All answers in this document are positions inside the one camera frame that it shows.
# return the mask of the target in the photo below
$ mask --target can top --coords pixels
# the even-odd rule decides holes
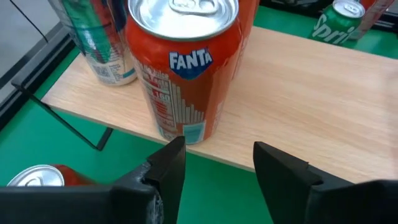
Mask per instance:
[[[333,8],[339,14],[353,19],[361,18],[365,14],[365,8],[361,3],[353,0],[333,1]]]
[[[132,18],[157,37],[203,40],[228,29],[238,15],[238,0],[129,0]]]
[[[49,165],[37,165],[20,172],[7,186],[64,186],[64,179],[57,168]]]

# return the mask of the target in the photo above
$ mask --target green surface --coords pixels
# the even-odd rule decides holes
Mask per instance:
[[[255,25],[301,37],[316,19],[260,7]],[[373,54],[398,57],[396,37],[371,31],[352,47]],[[43,97],[78,54],[73,50],[36,92]],[[96,142],[105,127],[60,113]],[[144,161],[161,145],[114,131],[103,152],[96,152],[33,102],[25,104],[0,132],[0,185],[36,164],[66,164],[101,183],[110,183]],[[272,223],[253,173],[219,162],[187,155],[187,173],[179,223]]]

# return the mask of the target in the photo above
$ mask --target aluminum can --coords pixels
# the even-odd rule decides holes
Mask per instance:
[[[127,41],[160,134],[215,131],[242,41],[238,0],[129,0]]]
[[[239,54],[238,62],[236,64],[236,70],[233,75],[233,79],[239,72],[244,49],[248,43],[251,27],[253,26],[254,18],[256,16],[257,9],[259,8],[260,0],[239,0],[239,12],[238,18],[241,23],[242,29],[242,47]]]
[[[65,165],[36,165],[17,174],[7,186],[43,187],[91,185],[94,182]]]
[[[375,24],[383,12],[394,2],[394,0],[361,0],[366,12],[359,27],[350,35],[350,40],[360,39]]]
[[[323,11],[310,38],[341,45],[359,26],[364,13],[365,9],[361,3],[352,0],[335,0]]]
[[[49,3],[101,83],[124,85],[136,78],[125,38],[126,0]]]

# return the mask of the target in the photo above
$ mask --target sprite logo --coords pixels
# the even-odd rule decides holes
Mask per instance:
[[[332,44],[342,44],[355,30],[355,27],[350,27],[346,32],[340,32],[338,30],[332,32],[331,28],[326,24],[327,20],[328,18],[326,17],[326,15],[322,14],[317,24],[315,24],[315,27],[313,28],[313,38],[321,39],[326,43],[331,42]]]

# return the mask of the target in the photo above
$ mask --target blue label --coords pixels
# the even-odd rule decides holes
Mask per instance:
[[[125,74],[123,74],[123,78],[127,78],[130,75],[132,75],[134,72],[136,72],[136,70],[134,68],[132,68],[130,71],[126,72]]]
[[[169,52],[170,69],[181,78],[193,80],[201,75],[212,63],[208,49],[192,50],[190,54]]]

